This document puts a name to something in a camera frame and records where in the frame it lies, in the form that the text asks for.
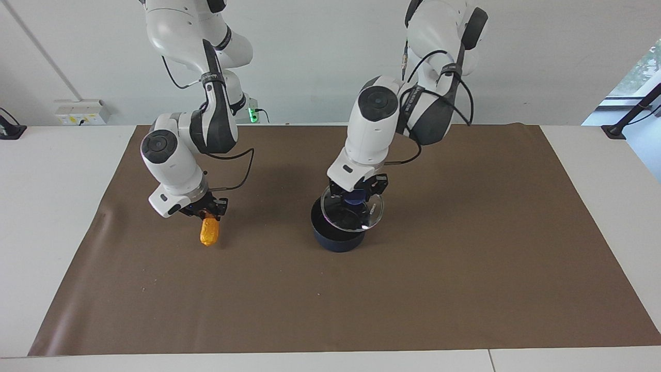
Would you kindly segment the glass lid with purple knob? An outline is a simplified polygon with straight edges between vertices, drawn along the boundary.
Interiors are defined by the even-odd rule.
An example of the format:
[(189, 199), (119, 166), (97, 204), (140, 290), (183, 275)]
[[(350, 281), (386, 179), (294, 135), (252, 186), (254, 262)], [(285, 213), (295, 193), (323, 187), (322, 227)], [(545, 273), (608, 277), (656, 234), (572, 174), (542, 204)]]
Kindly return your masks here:
[(321, 195), (324, 217), (335, 228), (352, 233), (367, 231), (378, 224), (385, 210), (382, 195), (374, 195), (369, 201), (332, 201), (328, 188)]

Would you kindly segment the blue saucepan with purple handle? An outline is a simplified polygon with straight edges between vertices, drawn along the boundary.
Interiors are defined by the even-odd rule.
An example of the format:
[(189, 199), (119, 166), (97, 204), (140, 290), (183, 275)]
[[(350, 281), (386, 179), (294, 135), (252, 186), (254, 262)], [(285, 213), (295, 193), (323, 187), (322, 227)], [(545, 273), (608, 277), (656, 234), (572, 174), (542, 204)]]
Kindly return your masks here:
[(316, 241), (324, 249), (345, 253), (359, 247), (363, 242), (366, 232), (351, 232), (335, 228), (326, 220), (321, 209), (321, 198), (317, 198), (311, 208), (311, 225)]

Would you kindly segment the brown table mat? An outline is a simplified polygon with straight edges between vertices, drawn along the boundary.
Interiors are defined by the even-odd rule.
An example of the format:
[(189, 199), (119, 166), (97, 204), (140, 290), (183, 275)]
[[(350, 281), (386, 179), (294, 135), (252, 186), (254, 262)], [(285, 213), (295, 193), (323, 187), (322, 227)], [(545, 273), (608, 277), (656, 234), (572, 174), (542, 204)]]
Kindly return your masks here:
[(455, 126), (390, 167), (385, 214), (323, 249), (312, 203), (343, 127), (243, 127), (257, 155), (219, 242), (163, 219), (139, 126), (31, 356), (661, 346), (547, 137)]

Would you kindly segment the small black table clamp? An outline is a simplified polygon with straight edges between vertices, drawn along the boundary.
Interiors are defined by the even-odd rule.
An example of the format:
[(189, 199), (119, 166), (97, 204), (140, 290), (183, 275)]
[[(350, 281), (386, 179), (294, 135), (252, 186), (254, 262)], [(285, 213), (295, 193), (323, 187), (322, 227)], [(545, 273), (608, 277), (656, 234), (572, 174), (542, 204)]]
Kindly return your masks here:
[(16, 141), (26, 131), (27, 127), (5, 108), (0, 106), (0, 141)]

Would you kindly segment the black angled stand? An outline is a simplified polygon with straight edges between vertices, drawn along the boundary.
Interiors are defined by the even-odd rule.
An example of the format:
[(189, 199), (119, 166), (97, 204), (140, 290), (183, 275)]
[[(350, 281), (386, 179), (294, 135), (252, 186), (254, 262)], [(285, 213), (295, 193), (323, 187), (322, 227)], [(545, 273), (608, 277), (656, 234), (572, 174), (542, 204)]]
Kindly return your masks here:
[(626, 137), (623, 134), (623, 130), (626, 126), (635, 124), (639, 121), (642, 121), (643, 118), (635, 120), (635, 118), (642, 113), (642, 111), (647, 110), (658, 97), (661, 96), (661, 82), (659, 82), (643, 99), (637, 103), (633, 108), (630, 109), (626, 115), (623, 116), (616, 124), (613, 125), (602, 125), (600, 128), (605, 133), (605, 135), (612, 140), (622, 140), (625, 141)]

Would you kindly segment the window with green view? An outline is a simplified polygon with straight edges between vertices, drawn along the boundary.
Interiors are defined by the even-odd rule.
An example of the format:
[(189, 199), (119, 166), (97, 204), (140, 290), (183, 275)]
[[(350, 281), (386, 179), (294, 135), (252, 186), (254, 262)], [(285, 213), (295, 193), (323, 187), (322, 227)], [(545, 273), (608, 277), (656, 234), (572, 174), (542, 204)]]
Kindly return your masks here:
[(583, 126), (616, 124), (661, 83), (661, 37), (586, 118)]

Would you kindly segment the white wall socket box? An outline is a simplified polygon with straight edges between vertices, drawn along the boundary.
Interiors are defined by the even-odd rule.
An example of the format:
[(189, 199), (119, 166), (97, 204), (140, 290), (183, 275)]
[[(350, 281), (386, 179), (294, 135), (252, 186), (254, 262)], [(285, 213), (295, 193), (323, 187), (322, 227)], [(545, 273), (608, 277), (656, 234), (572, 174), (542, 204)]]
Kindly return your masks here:
[(55, 100), (54, 104), (54, 115), (63, 126), (104, 126), (111, 117), (102, 100)]

